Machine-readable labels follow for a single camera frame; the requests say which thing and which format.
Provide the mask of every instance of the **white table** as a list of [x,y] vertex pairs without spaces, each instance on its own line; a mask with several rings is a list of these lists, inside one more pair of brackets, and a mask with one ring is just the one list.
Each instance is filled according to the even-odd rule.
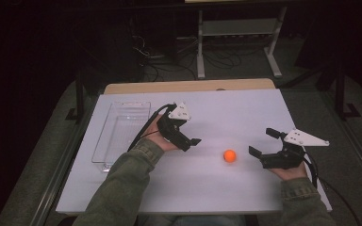
[[[102,95],[63,189],[58,212],[72,215],[85,211],[105,180],[102,166],[91,159],[113,102],[150,102],[151,112],[168,103],[186,102],[192,120],[181,127],[181,132],[202,139],[185,153],[163,155],[151,173],[141,213],[260,214],[282,209],[280,180],[262,169],[249,155],[248,147],[263,153],[280,151],[281,141],[267,136],[266,128],[289,132],[294,123],[280,90],[251,89]],[[222,153],[227,149],[236,151],[236,162],[224,162]],[[320,183],[319,192],[331,210]]]

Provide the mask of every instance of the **forearm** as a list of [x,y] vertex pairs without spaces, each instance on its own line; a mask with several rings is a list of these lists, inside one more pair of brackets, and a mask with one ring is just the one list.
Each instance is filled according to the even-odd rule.
[[149,172],[162,155],[163,150],[148,139],[122,154],[74,225],[133,225]]
[[336,225],[308,178],[282,182],[282,199],[281,225]]

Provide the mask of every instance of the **black cable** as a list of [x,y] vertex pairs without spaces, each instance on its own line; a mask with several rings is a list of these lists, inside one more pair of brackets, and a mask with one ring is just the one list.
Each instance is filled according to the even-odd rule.
[[304,162],[307,164],[308,168],[310,169],[311,173],[311,184],[317,189],[317,179],[318,175],[316,172],[316,169],[313,167],[313,164],[311,164],[307,159],[304,158]]
[[349,205],[348,201],[333,186],[331,186],[327,181],[325,181],[322,177],[319,176],[319,170],[318,170],[318,166],[317,166],[316,161],[314,160],[313,156],[311,156],[311,154],[309,154],[309,153],[306,153],[306,154],[310,158],[310,161],[312,162],[312,165],[316,168],[317,177],[319,178],[320,182],[325,184],[327,187],[331,188],[331,190],[333,190],[335,192],[335,194],[337,194],[337,196],[343,201],[343,203],[345,203],[346,207],[351,212],[357,226],[361,226],[360,219],[358,218],[358,216],[355,213],[355,211],[353,210],[353,208]]
[[130,147],[128,148],[128,152],[134,148],[134,146],[138,143],[138,141],[140,141],[140,138],[142,136],[142,134],[145,132],[145,130],[149,127],[149,125],[152,124],[152,122],[154,121],[154,119],[157,117],[158,113],[160,113],[161,110],[163,110],[164,108],[169,108],[170,106],[174,106],[174,105],[164,105],[161,108],[159,108],[157,111],[154,112],[154,114],[152,114],[151,118],[149,118],[149,120],[143,125],[142,129],[140,129],[140,131],[138,132],[138,134],[135,136],[134,140],[132,141]]
[[159,75],[158,70],[157,70],[157,68],[156,68],[155,66],[153,66],[153,65],[151,65],[151,64],[149,64],[149,63],[147,63],[145,66],[151,67],[151,68],[154,69],[155,72],[156,72],[156,74],[144,73],[144,74],[147,74],[147,75],[153,75],[153,76],[155,77],[155,79],[154,79],[152,82],[156,82],[159,77],[161,77],[161,79],[164,81],[163,76]]
[[349,209],[349,211],[351,212],[352,216],[354,217],[354,220],[357,224],[357,226],[361,226],[361,222],[360,219],[358,218],[357,214],[355,213],[355,211],[353,210],[353,208],[349,205],[348,201],[333,187],[331,186],[327,181],[325,181],[323,178],[319,177],[320,181],[322,183],[324,183],[327,187],[331,188],[338,197],[340,197],[340,199],[345,203],[346,207]]
[[149,133],[149,134],[145,134],[144,136],[140,136],[140,138],[147,137],[147,136],[152,135],[152,134],[155,134],[155,133],[157,133],[157,132],[158,132],[158,130],[156,130],[156,131],[154,131],[154,132],[152,132],[152,133]]

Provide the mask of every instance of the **clear plastic container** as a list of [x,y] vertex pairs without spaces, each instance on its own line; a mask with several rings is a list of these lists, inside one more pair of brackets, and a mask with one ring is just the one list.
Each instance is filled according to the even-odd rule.
[[149,102],[113,103],[107,112],[92,162],[100,165],[102,171],[109,171],[120,155],[127,152],[140,129],[148,121],[150,110]]

